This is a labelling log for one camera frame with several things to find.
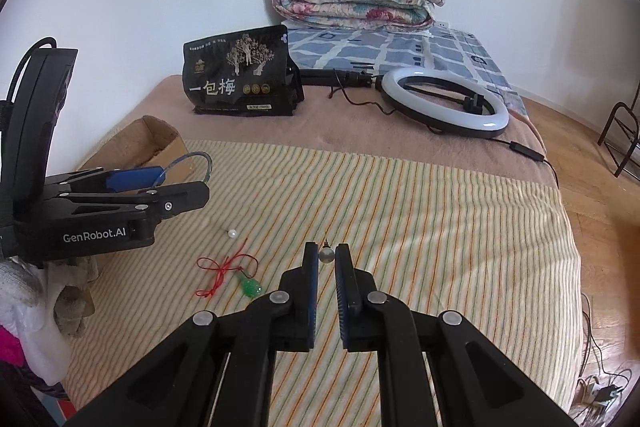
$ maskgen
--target red string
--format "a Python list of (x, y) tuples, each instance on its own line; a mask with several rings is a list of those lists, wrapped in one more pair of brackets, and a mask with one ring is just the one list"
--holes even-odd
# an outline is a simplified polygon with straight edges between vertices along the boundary
[[(240, 245), (239, 250), (235, 254), (233, 254), (231, 257), (225, 257), (225, 260), (222, 262), (222, 264), (219, 264), (217, 261), (214, 261), (209, 257), (198, 257), (198, 260), (196, 261), (196, 265), (198, 266), (198, 268), (202, 268), (203, 270), (212, 270), (216, 272), (216, 277), (215, 279), (213, 279), (213, 286), (209, 290), (198, 290), (195, 293), (196, 296), (198, 297), (213, 296), (213, 294), (217, 291), (217, 289), (220, 288), (220, 286), (222, 286), (222, 283), (225, 282), (225, 273), (228, 271), (241, 271), (242, 274), (248, 279), (252, 279), (253, 277), (255, 277), (255, 274), (258, 271), (258, 264), (259, 264), (258, 260), (253, 255), (249, 255), (248, 253), (242, 253), (242, 248), (244, 248), (244, 245), (246, 245), (247, 240), (248, 238), (244, 240), (242, 245)], [(252, 275), (248, 275), (242, 268), (241, 264), (239, 263), (236, 266), (231, 266), (234, 261), (237, 261), (242, 257), (248, 257), (250, 260), (249, 263), (251, 263), (251, 261), (255, 261), (255, 270)], [(210, 263), (210, 265), (203, 266), (201, 264), (201, 261), (207, 261), (208, 263)]]

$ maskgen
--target green bead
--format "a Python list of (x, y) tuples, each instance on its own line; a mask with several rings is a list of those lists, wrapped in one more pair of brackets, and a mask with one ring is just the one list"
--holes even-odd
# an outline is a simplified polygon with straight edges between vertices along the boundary
[(238, 271), (238, 278), (240, 279), (240, 286), (242, 287), (242, 293), (244, 293), (250, 299), (262, 295), (262, 286), (260, 282), (255, 279), (248, 279), (242, 272)]

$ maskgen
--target white ring light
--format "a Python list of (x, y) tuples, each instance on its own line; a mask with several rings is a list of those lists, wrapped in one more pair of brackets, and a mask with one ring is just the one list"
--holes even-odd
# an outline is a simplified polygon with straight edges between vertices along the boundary
[[(402, 81), (409, 77), (423, 76), (425, 80), (438, 80), (446, 86), (455, 84), (462, 94), (473, 96), (475, 93), (484, 96), (494, 114), (470, 114), (439, 103), (430, 102), (407, 91)], [(504, 132), (509, 123), (509, 113), (502, 99), (488, 89), (471, 80), (462, 78), (449, 71), (427, 70), (425, 68), (398, 68), (391, 70), (382, 79), (382, 93), (397, 110), (414, 120), (421, 121), (445, 132), (462, 134), (478, 138), (490, 138)]]

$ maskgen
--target black snack bag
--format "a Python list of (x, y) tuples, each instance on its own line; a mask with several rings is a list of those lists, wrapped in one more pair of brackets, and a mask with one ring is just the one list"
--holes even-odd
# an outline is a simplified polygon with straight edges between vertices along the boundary
[(305, 99), (284, 25), (187, 42), (182, 85), (196, 113), (292, 116)]

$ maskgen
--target mattress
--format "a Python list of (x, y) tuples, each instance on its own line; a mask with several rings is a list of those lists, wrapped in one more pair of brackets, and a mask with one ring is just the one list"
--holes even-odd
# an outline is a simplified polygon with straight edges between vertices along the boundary
[(420, 66), (449, 71), (478, 83), (522, 116), (527, 110), (478, 38), (455, 29), (432, 27), (420, 33), (318, 29), (288, 23), (289, 54), (302, 69), (368, 71)]
[[(580, 258), (559, 191), (423, 162), (270, 144), (188, 140), (215, 158), (199, 212), (118, 253), (92, 287), (97, 312), (73, 341), (65, 388), (85, 405), (194, 312), (248, 299), (228, 280), (210, 299), (196, 267), (247, 238), (267, 291), (306, 241), (347, 242), (356, 267), (412, 309), (456, 309), (568, 408), (580, 363)], [(194, 178), (202, 176), (199, 165)], [(239, 232), (233, 241), (226, 230)], [(278, 354), (270, 425), (380, 425), (376, 357), (341, 349), (332, 265), (319, 269), (316, 348)]]
[[(350, 89), (355, 102), (377, 101), (375, 89)], [(151, 114), (173, 125), (183, 138), (258, 142), (275, 145), (388, 156), (555, 186), (553, 172), (520, 156), (507, 145), (461, 136), (431, 134), (425, 126), (400, 113), (384, 116), (377, 107), (354, 107), (341, 93), (329, 99), (328, 87), (305, 86), (305, 100), (290, 116), (239, 118), (195, 114), (178, 75), (164, 79), (113, 130)], [(510, 112), (501, 140), (522, 143), (542, 154), (545, 147), (528, 118)]]

